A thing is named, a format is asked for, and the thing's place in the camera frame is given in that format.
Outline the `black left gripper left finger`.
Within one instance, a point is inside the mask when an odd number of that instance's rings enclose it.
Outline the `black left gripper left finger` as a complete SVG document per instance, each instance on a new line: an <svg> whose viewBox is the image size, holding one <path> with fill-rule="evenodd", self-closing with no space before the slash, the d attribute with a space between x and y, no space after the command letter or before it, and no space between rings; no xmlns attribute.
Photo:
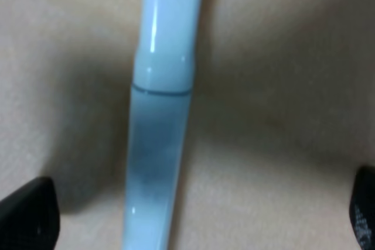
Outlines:
<svg viewBox="0 0 375 250"><path fill-rule="evenodd" d="M1 200L1 249L54 249L59 232L51 178L37 177Z"/></svg>

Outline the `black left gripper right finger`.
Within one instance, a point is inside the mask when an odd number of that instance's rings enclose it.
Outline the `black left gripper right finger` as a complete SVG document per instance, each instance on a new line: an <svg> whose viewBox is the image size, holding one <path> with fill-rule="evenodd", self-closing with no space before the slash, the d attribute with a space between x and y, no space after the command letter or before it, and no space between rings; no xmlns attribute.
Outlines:
<svg viewBox="0 0 375 250"><path fill-rule="evenodd" d="M357 170L349 205L349 217L361 249L374 249L374 167Z"/></svg>

